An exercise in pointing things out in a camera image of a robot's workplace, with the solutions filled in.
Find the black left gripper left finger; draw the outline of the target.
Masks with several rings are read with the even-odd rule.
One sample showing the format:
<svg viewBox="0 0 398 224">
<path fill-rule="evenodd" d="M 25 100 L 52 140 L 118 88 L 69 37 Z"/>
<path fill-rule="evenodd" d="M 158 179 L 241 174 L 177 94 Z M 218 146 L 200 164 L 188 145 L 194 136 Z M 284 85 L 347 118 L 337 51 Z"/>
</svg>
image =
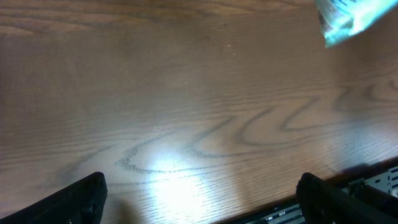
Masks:
<svg viewBox="0 0 398 224">
<path fill-rule="evenodd" d="M 94 172 L 58 192 L 1 219 L 1 224 L 99 224 L 108 189 Z"/>
</svg>

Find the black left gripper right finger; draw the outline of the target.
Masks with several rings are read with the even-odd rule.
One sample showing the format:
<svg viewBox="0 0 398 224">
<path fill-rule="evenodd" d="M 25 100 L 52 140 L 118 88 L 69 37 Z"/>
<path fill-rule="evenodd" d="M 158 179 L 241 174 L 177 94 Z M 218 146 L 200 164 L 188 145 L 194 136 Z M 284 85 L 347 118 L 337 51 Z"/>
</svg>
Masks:
<svg viewBox="0 0 398 224">
<path fill-rule="evenodd" d="M 397 198 L 364 182 L 346 193 L 306 172 L 296 196 L 307 223 L 397 224 Z"/>
</svg>

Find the teal snack wrapper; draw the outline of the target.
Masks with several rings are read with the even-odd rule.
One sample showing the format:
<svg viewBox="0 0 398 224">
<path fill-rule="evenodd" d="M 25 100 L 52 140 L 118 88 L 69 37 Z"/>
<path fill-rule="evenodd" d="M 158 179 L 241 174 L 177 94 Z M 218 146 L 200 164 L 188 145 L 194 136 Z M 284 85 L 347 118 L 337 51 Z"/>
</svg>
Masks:
<svg viewBox="0 0 398 224">
<path fill-rule="evenodd" d="M 320 29 L 329 48 L 371 27 L 397 0 L 315 0 Z"/>
</svg>

